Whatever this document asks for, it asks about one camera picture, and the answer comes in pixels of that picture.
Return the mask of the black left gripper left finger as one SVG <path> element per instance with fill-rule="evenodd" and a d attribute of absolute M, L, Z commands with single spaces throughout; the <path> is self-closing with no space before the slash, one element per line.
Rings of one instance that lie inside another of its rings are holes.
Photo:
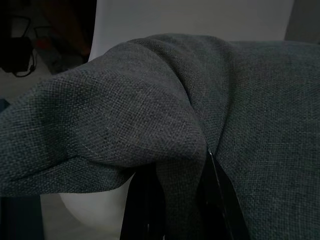
<path fill-rule="evenodd" d="M 121 240 L 162 240 L 166 228 L 166 203 L 155 169 L 140 169 L 130 181 Z"/>

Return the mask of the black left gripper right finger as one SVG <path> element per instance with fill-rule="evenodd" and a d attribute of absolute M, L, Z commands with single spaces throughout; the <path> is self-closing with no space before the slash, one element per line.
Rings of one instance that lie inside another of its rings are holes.
<path fill-rule="evenodd" d="M 206 240 L 248 240 L 246 225 L 236 191 L 210 150 L 196 194 Z"/>

